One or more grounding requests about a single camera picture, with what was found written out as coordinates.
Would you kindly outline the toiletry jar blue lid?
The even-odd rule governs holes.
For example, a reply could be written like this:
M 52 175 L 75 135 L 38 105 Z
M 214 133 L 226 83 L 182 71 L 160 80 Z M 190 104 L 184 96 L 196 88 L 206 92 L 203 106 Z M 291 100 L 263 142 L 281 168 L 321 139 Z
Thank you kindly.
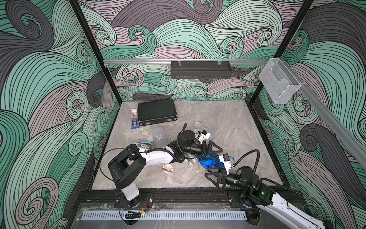
M 156 148 L 163 148 L 166 145 L 165 135 L 161 128 L 154 129 L 152 136 Z

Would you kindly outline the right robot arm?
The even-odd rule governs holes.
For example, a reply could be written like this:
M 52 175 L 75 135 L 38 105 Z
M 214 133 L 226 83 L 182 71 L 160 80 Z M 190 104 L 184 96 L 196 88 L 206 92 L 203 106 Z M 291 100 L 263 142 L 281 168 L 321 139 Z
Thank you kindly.
M 312 217 L 282 197 L 278 192 L 264 184 L 262 179 L 248 166 L 240 173 L 232 173 L 220 167 L 216 172 L 208 169 L 205 177 L 216 187 L 231 186 L 243 190 L 240 199 L 246 206 L 263 210 L 292 229 L 333 229 L 328 221 Z

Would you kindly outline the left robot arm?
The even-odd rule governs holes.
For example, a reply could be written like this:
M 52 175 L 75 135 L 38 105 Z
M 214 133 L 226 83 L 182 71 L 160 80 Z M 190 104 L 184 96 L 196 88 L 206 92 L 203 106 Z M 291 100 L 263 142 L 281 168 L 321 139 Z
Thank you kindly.
M 187 157 L 208 160 L 208 156 L 223 153 L 223 149 L 212 140 L 206 142 L 195 137 L 191 130 L 182 130 L 177 138 L 163 148 L 144 149 L 137 144 L 130 144 L 108 163 L 108 169 L 117 189 L 124 199 L 132 204 L 141 199 L 136 185 L 136 178 L 145 167 L 170 163 L 183 163 Z

